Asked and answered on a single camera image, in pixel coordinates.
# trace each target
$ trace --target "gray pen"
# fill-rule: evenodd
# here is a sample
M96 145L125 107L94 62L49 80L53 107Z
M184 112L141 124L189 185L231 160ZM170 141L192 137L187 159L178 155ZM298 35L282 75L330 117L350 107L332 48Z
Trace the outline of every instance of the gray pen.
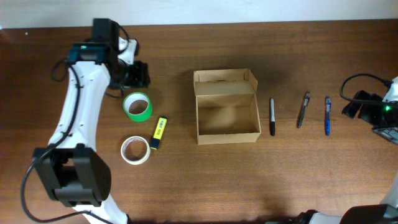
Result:
M303 110L301 111L301 118L300 118L300 121L298 122L298 126L297 126L298 128L300 128L301 124L303 123L305 109L308 106L309 101L310 101L310 92L307 92L307 94L305 95L305 99L304 99Z

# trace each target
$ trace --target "white tape roll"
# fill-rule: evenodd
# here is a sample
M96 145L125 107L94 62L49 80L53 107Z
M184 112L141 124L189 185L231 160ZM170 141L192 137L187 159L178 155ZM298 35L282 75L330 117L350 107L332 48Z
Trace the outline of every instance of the white tape roll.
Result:
M147 146L147 152L145 153L144 157L142 157L141 159L139 159L139 160L137 160L137 161L129 160L129 159L126 157L126 149L127 149L127 146L128 146L130 143L132 143L133 141L142 141L142 142L144 142L145 145ZM148 142L147 142L143 137L140 137L140 136L132 136L132 137L127 138L127 139L123 142L122 147L121 147L121 150L120 150L120 153L122 154L122 157L123 157L123 159L124 159L126 162L130 163L131 165L139 165L139 164L142 164L143 162L145 162L145 161L149 158L149 155L150 155L150 147L149 147Z

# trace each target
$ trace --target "pen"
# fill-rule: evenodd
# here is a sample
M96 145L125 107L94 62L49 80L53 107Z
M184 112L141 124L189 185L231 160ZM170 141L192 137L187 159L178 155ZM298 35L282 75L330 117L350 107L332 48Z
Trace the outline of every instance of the pen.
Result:
M310 92L307 92L307 94L305 95L304 103L303 103L303 110L301 111L301 118L300 118L300 121L298 122L298 128L300 128L301 124L303 123L305 109L306 109L309 101L310 101Z
M275 136L275 111L274 99L271 98L271 135Z
M329 96L326 96L326 121L325 121L325 129L326 129L326 135L330 135L330 110L331 110L331 101L329 99Z

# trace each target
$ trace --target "tape roll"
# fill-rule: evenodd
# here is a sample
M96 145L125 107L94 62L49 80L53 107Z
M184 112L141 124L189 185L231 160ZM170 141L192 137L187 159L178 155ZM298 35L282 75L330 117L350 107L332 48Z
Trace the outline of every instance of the tape roll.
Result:
M136 161L132 161L132 160L130 160L130 159L128 159L128 158L126 157L126 149L127 149L127 146L128 146L130 143L132 143L133 141L142 141L142 142L145 143L145 145L147 146L147 152L145 153L144 157L142 157L141 159L136 160ZM120 149L120 153L122 154L122 157L123 157L123 159L124 159L126 162L130 163L131 165L139 165L139 164L144 163L144 162L149 158L149 155L150 155L150 148L149 148L148 142L147 142L143 137L140 137L140 136L132 136L132 137L127 138L127 139L123 142L122 147L121 147L121 149Z
M130 106L139 100L147 102L147 108L139 114L130 113ZM130 119L137 122L147 120L152 114L152 105L150 103L149 97L140 92L130 93L127 97L125 97L123 101L123 109Z

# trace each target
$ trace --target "blue pen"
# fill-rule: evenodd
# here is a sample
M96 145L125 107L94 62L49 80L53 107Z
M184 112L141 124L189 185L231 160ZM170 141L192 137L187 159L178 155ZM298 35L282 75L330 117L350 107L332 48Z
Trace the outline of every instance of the blue pen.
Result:
M330 110L331 110L331 101L329 99L329 96L326 96L326 135L330 135Z

